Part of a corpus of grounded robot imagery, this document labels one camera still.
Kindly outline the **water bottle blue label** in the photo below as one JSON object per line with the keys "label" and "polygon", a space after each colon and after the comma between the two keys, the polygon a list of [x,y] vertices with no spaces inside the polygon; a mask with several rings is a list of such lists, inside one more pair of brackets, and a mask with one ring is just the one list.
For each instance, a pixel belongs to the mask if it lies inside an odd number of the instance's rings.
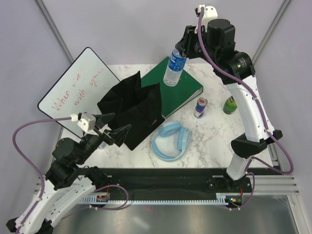
{"label": "water bottle blue label", "polygon": [[178,84],[186,61],[187,58],[183,57],[177,49],[172,51],[163,77],[163,82],[167,86],[174,87]]}

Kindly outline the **black canvas bag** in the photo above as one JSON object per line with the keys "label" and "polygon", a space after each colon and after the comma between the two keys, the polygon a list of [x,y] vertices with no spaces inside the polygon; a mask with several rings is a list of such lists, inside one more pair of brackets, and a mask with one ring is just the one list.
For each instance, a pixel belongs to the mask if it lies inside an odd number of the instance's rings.
{"label": "black canvas bag", "polygon": [[160,84],[143,87],[141,74],[123,79],[97,103],[102,114],[115,113],[112,129],[131,125],[125,145],[132,151],[163,122]]}

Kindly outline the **blue silver energy drink can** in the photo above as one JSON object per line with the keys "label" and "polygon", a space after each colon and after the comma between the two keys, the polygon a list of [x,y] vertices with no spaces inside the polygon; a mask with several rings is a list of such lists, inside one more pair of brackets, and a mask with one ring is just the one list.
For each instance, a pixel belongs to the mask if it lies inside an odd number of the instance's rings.
{"label": "blue silver energy drink can", "polygon": [[208,101],[206,100],[206,98],[200,97],[197,100],[195,112],[194,112],[194,116],[196,118],[202,118],[203,117],[207,104],[208,104]]}

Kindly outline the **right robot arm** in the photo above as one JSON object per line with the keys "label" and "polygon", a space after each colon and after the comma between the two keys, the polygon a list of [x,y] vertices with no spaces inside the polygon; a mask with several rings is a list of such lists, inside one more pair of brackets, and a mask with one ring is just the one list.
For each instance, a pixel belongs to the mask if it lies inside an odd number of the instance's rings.
{"label": "right robot arm", "polygon": [[241,186],[251,157],[283,137],[282,131],[270,123],[257,90],[255,69],[250,56],[235,49],[235,27],[227,19],[213,19],[202,26],[201,37],[195,26],[186,26],[182,39],[175,45],[186,58],[201,58],[214,68],[234,98],[245,132],[231,141],[234,151],[223,179],[229,192]]}

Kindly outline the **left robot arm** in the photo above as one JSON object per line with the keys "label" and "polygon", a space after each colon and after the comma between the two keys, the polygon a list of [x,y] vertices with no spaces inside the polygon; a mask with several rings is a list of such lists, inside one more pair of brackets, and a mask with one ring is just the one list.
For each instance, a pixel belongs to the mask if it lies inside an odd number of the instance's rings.
{"label": "left robot arm", "polygon": [[115,113],[93,115],[90,113],[71,114],[61,118],[62,121],[76,122],[84,132],[80,142],[71,138],[62,138],[52,152],[54,162],[45,175],[36,168],[33,162],[16,147],[20,155],[37,172],[41,188],[27,207],[17,218],[8,220],[8,230],[15,234],[51,234],[57,224],[74,206],[90,193],[101,192],[120,185],[108,184],[107,175],[98,167],[86,169],[84,164],[91,154],[102,144],[115,144],[120,147],[131,129],[125,125],[115,130],[100,131],[115,117]]}

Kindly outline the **water bottle near left arm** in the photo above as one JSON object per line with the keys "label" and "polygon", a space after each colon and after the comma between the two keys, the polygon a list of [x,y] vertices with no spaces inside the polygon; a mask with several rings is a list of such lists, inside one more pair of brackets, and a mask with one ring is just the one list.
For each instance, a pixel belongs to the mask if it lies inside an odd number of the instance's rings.
{"label": "water bottle near left arm", "polygon": [[102,150],[106,147],[106,143],[105,142],[102,142],[99,146],[98,146],[98,149]]}

